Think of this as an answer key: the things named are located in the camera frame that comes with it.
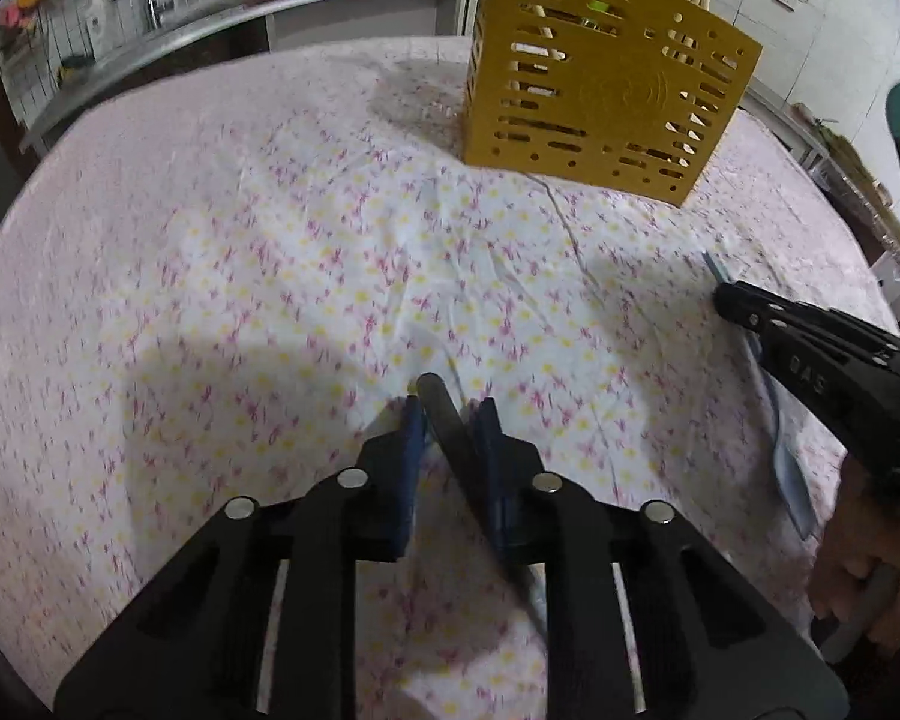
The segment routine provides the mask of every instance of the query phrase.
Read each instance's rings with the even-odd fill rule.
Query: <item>silver screw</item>
[[[337,484],[344,490],[357,490],[368,481],[370,481],[370,476],[367,476],[367,471],[363,469],[343,469],[337,474]]]
[[[255,508],[256,507],[250,498],[241,496],[239,498],[231,498],[227,501],[226,507],[223,507],[223,513],[230,519],[247,519],[250,514],[253,514]]]
[[[643,514],[650,522],[655,522],[658,525],[666,525],[677,515],[674,507],[666,501],[650,501],[650,503],[645,505]]]
[[[563,487],[563,480],[550,471],[543,471],[533,477],[533,488],[540,490],[540,493],[555,493],[561,487]]]

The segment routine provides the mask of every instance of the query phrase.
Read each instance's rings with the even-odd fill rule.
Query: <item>human hand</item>
[[[837,507],[826,525],[807,595],[814,615],[841,622],[860,600],[866,578],[880,562],[900,572],[900,512],[891,515],[866,491],[868,474],[850,455],[841,468]],[[888,654],[900,648],[900,587],[866,637]]]

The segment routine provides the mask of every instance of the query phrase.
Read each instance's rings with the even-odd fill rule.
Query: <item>gold metal basket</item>
[[[473,37],[466,164],[677,206],[761,50],[687,0],[480,0]]]

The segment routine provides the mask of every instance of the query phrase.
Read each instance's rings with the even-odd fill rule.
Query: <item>floral tablecloth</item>
[[[50,701],[212,512],[355,460],[420,373],[610,503],[672,501],[794,624],[815,544],[770,472],[703,252],[892,327],[844,225],[737,112],[682,210],[465,167],[468,45],[213,67],[96,108],[0,231],[0,646]],[[841,447],[794,440],[821,517]],[[543,717],[542,643],[428,451],[410,555],[358,576],[361,717]]]

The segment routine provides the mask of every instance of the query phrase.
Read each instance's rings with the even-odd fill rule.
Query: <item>white tile wall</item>
[[[900,167],[884,104],[900,81],[900,0],[712,0],[711,10],[760,41],[755,75],[850,138],[900,213]]]

